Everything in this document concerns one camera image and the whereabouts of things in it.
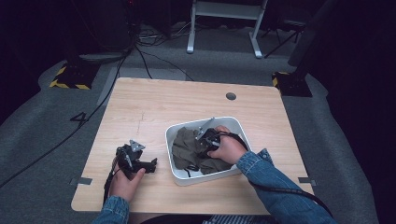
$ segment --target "black wall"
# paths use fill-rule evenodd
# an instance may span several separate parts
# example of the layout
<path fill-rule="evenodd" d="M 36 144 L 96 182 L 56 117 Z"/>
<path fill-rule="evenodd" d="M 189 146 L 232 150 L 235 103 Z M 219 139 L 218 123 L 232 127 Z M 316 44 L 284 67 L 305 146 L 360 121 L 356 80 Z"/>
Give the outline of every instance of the black wall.
<path fill-rule="evenodd" d="M 0 124 L 40 91 L 39 76 L 67 54 L 125 49 L 126 2 L 0 1 Z"/>
<path fill-rule="evenodd" d="M 309 59 L 309 72 L 328 90 L 332 114 L 372 186 L 380 223 L 393 223 L 396 209 L 395 27 L 393 2 L 338 1 Z"/>

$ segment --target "human hand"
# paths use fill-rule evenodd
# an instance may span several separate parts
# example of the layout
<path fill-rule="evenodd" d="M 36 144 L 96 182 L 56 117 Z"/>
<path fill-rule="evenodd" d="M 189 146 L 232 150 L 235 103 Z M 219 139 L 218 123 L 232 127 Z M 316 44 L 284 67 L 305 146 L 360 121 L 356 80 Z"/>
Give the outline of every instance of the human hand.
<path fill-rule="evenodd" d="M 229 133 L 230 130 L 224 126 L 215 128 L 218 132 Z M 208 151 L 207 155 L 211 158 L 222 159 L 230 164 L 236 164 L 247 150 L 234 138 L 221 135 L 220 146 L 215 151 Z"/>
<path fill-rule="evenodd" d="M 129 180 L 125 173 L 119 169 L 119 165 L 116 164 L 115 171 L 117 172 L 114 174 L 113 180 L 111 181 L 108 196 L 119 196 L 130 203 L 146 170 L 145 168 L 140 169 L 134 175 L 133 179 Z"/>

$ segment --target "black cable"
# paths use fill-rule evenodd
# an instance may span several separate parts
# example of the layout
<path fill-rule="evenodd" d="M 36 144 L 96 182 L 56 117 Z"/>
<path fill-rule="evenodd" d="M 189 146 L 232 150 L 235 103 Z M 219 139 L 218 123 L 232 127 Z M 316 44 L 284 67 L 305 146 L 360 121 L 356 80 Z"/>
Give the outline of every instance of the black cable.
<path fill-rule="evenodd" d="M 105 204 L 105 202 L 107 200 L 108 192 L 110 191 L 111 181 L 113 180 L 114 175 L 120 170 L 120 168 L 119 168 L 116 172 L 114 172 L 114 170 L 116 168 L 116 164 L 119 161 L 119 158 L 120 158 L 120 154 L 117 155 L 116 158 L 114 158 L 113 164 L 111 165 L 111 170 L 108 173 L 107 180 L 104 185 L 105 193 L 103 195 L 103 204 Z"/>
<path fill-rule="evenodd" d="M 143 63 L 145 64 L 146 71 L 148 72 L 148 76 L 149 76 L 151 79 L 153 79 L 152 76 L 151 76 L 151 74 L 149 73 L 149 68 L 148 68 L 148 65 L 147 65 L 147 63 L 146 63 L 146 59 L 145 59 L 145 57 L 143 56 L 142 51 L 141 51 L 137 46 L 135 46 L 135 47 L 136 47 L 137 51 L 139 51 L 139 54 L 140 54 L 140 56 L 141 56 L 142 59 L 143 59 Z"/>
<path fill-rule="evenodd" d="M 229 136 L 229 137 L 235 139 L 236 141 L 238 141 L 238 142 L 248 151 L 248 146 L 247 146 L 247 144 L 246 144 L 245 141 L 244 141 L 238 134 L 236 134 L 236 133 L 226 133 L 226 132 L 220 131 L 220 132 L 217 132 L 216 134 L 214 134 L 214 135 L 212 135 L 212 136 L 206 137 L 205 140 L 206 140 L 206 142 L 219 141 L 219 139 L 216 140 L 216 137 L 220 137 L 220 136 Z"/>
<path fill-rule="evenodd" d="M 4 181 L 3 183 L 1 183 L 0 188 L 2 188 L 4 185 L 6 185 L 9 181 L 13 180 L 15 177 L 17 177 L 18 175 L 20 175 L 21 173 L 23 173 L 24 171 L 26 171 L 27 169 L 29 169 L 30 167 L 32 167 L 33 165 L 35 165 L 36 163 L 38 163 L 39 161 L 41 161 L 43 158 L 45 158 L 46 156 L 48 156 L 51 152 L 53 152 L 55 149 L 57 149 L 58 147 L 60 147 L 63 143 L 65 143 L 70 137 L 72 137 L 82 126 L 84 126 L 85 123 L 87 123 L 90 118 L 99 110 L 99 108 L 103 105 L 103 103 L 105 102 L 106 98 L 110 95 L 111 91 L 113 90 L 114 84 L 116 83 L 117 77 L 120 73 L 120 68 L 123 64 L 123 62 L 125 61 L 126 56 L 124 58 L 122 58 L 119 62 L 119 64 L 117 65 L 117 74 L 114 77 L 113 83 L 111 85 L 110 90 L 108 91 L 105 99 L 103 99 L 103 101 L 99 104 L 99 106 L 97 106 L 93 112 L 88 116 L 87 119 L 85 119 L 84 121 L 82 121 L 77 128 L 71 132 L 69 135 L 66 136 L 66 138 L 64 140 L 62 140 L 60 143 L 58 143 L 55 147 L 53 147 L 52 149 L 50 149 L 49 151 L 47 151 L 46 153 L 44 153 L 43 155 L 41 155 L 39 158 L 35 159 L 34 161 L 32 161 L 31 163 L 29 163 L 27 166 L 25 166 L 24 168 L 22 168 L 21 170 L 19 170 L 16 174 L 12 175 L 11 177 L 9 177 L 6 181 Z"/>
<path fill-rule="evenodd" d="M 145 51 L 141 51 L 141 52 L 144 53 L 144 54 L 147 54 L 147 55 L 149 55 L 149 56 L 155 57 L 155 58 L 157 58 L 157 59 L 159 59 L 159 60 L 161 60 L 161 61 L 163 61 L 163 62 L 166 62 L 166 63 L 171 64 L 172 66 L 174 66 L 175 68 L 177 68 L 178 70 L 180 70 L 182 73 L 184 73 L 191 81 L 194 81 L 194 80 L 192 79 L 192 77 L 190 77 L 185 71 L 183 71 L 181 68 L 177 67 L 175 64 L 173 64 L 173 63 L 171 63 L 171 62 L 169 62 L 169 61 L 166 61 L 165 59 L 162 59 L 162 58 L 160 58 L 160 57 L 158 57 L 158 56 L 156 56 L 156 55 L 154 55 L 154 54 L 150 54 L 150 53 L 147 53 L 147 52 L 145 52 Z"/>
<path fill-rule="evenodd" d="M 143 47 L 153 47 L 153 46 L 160 46 L 161 44 L 163 44 L 164 42 L 168 41 L 168 40 L 175 40 L 178 39 L 180 37 L 182 37 L 183 35 L 188 35 L 190 32 L 183 32 L 186 28 L 190 28 L 188 25 L 190 24 L 190 22 L 188 22 L 187 24 L 185 24 L 183 27 L 181 28 L 173 28 L 174 32 L 173 34 L 170 35 L 170 38 L 167 38 L 165 35 L 163 34 L 158 34 L 155 33 L 153 30 L 151 29 L 145 29 L 142 31 L 142 33 L 146 33 L 146 34 L 140 34 L 140 36 L 137 38 L 136 43 L 139 46 L 143 46 Z M 154 41 L 149 43 L 149 42 L 144 42 L 141 39 L 142 38 L 149 38 L 149 37 L 154 37 Z"/>
<path fill-rule="evenodd" d="M 300 195 L 300 196 L 304 196 L 304 197 L 314 201 L 315 203 L 317 203 L 321 207 L 323 207 L 329 213 L 329 215 L 332 217 L 332 212 L 326 206 L 326 204 L 323 201 L 321 201 L 317 196 L 315 196 L 313 194 L 310 194 L 310 193 L 308 193 L 306 191 L 303 191 L 301 189 L 269 188 L 269 187 L 266 187 L 266 186 L 263 186 L 263 185 L 255 184 L 255 183 L 251 182 L 250 180 L 248 182 L 254 188 L 261 189 L 261 190 L 264 190 L 264 191 L 272 191 L 272 192 L 276 192 L 276 193 L 289 193 L 289 194 L 297 194 L 297 195 Z"/>
<path fill-rule="evenodd" d="M 189 171 L 187 168 L 184 168 L 184 170 L 187 172 L 187 175 L 188 175 L 189 177 L 191 177 L 190 171 Z"/>

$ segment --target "crumpled fabric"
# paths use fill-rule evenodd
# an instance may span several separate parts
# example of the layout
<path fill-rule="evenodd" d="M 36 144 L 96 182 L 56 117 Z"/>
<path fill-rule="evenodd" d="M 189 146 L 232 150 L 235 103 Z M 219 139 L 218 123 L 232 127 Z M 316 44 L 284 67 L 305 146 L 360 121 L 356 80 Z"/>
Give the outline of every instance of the crumpled fabric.
<path fill-rule="evenodd" d="M 197 130 L 185 127 L 177 131 L 177 137 L 172 145 L 172 154 L 177 169 L 186 169 L 189 165 L 198 166 L 204 175 L 229 170 L 233 165 L 220 159 L 201 159 L 197 155 L 206 150 L 195 137 Z"/>

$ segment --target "wooden table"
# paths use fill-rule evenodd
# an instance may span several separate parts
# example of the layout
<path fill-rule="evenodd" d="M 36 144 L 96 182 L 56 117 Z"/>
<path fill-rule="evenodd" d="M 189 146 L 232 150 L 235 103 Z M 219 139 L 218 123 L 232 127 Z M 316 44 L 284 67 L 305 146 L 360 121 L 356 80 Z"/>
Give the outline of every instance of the wooden table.
<path fill-rule="evenodd" d="M 233 92 L 235 100 L 226 93 Z M 239 120 L 251 148 L 267 148 L 275 166 L 303 190 L 299 183 L 306 170 L 290 122 L 276 88 L 205 82 L 152 80 L 122 77 L 117 80 L 92 145 L 72 207 L 100 211 L 103 186 L 116 148 L 133 138 L 146 146 L 141 161 L 158 158 L 154 174 L 146 174 L 131 203 L 131 212 L 169 214 L 267 215 L 244 175 L 233 175 L 200 184 L 175 184 L 167 153 L 165 131 L 174 124 L 212 117 Z"/>

